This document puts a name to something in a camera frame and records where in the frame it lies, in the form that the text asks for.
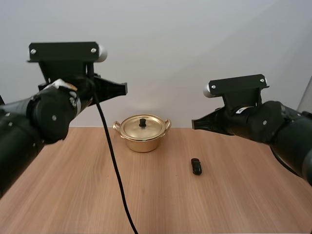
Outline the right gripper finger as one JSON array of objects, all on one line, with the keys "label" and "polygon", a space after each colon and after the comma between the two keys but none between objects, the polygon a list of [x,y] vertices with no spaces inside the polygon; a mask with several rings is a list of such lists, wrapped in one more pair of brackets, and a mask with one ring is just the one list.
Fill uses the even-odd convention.
[{"label": "right gripper finger", "polygon": [[216,110],[204,117],[192,120],[192,129],[205,130],[214,133],[222,133],[222,127],[220,126],[221,111]]}]

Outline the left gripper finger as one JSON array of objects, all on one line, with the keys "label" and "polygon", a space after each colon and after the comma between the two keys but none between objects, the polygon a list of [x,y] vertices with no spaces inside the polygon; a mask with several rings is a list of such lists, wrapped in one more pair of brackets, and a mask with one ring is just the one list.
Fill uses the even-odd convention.
[{"label": "left gripper finger", "polygon": [[125,96],[128,93],[127,83],[116,83],[96,77],[96,95],[99,102],[116,98],[119,96]]}]

